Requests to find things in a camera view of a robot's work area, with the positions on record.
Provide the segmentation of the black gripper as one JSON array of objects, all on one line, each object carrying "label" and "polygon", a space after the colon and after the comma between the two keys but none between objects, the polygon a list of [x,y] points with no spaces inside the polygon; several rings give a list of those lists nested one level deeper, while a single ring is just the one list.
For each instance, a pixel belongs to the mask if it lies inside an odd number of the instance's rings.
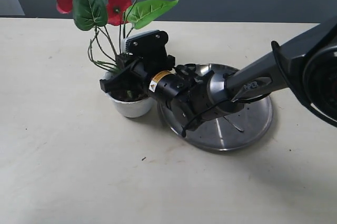
[{"label": "black gripper", "polygon": [[144,56],[122,53],[116,61],[115,75],[100,79],[104,93],[141,91],[161,102],[170,102],[180,90],[195,84],[195,64],[175,65],[175,57],[165,52]]}]

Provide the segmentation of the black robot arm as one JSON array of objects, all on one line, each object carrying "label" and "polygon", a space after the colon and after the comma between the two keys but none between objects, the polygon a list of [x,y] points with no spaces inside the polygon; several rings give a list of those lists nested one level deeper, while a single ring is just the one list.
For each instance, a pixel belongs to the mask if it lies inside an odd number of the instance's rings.
[{"label": "black robot arm", "polygon": [[100,80],[102,91],[143,92],[173,113],[182,136],[285,88],[319,119],[336,125],[336,18],[282,45],[273,41],[271,52],[240,70],[224,66],[199,73],[196,64],[177,65],[166,52],[168,40],[160,30],[126,38],[122,68]]}]

